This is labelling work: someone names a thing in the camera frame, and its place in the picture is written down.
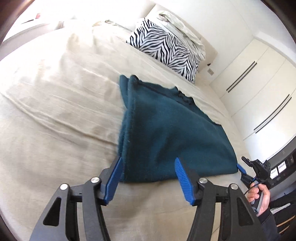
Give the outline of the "person's right hand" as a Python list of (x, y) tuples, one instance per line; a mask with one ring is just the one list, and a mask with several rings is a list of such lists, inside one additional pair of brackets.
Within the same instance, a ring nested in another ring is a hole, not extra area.
[(259, 201), (260, 207), (257, 209), (256, 216), (262, 215), (269, 207), (270, 191), (265, 184), (253, 182), (250, 185), (250, 190), (247, 193), (247, 200), (249, 203)]

